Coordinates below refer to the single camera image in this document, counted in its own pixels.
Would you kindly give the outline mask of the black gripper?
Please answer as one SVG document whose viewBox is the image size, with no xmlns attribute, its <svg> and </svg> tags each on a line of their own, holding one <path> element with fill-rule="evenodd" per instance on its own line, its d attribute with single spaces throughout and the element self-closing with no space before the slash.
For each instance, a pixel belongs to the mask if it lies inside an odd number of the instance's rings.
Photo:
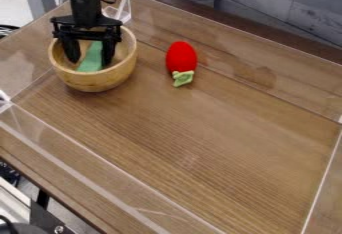
<svg viewBox="0 0 342 234">
<path fill-rule="evenodd" d="M 102 61 L 107 66 L 115 55 L 116 42 L 122 41 L 123 22 L 100 15 L 92 23 L 78 23 L 72 15 L 50 19 L 54 31 L 52 36 L 62 40 L 62 46 L 68 60 L 76 63 L 80 59 L 78 40 L 103 41 Z"/>
</svg>

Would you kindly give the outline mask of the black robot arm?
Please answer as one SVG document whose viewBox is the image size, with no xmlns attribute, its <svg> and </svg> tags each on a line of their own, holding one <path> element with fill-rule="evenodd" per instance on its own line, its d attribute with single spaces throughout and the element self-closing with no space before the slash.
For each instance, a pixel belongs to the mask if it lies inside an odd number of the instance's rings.
<svg viewBox="0 0 342 234">
<path fill-rule="evenodd" d="M 102 43 L 102 65 L 110 64 L 116 44 L 122 41 L 122 25 L 118 19 L 102 13 L 102 3 L 114 4 L 115 0 L 70 0 L 71 15 L 51 18 L 52 35 L 62 43 L 68 60 L 80 59 L 80 40 Z"/>
</svg>

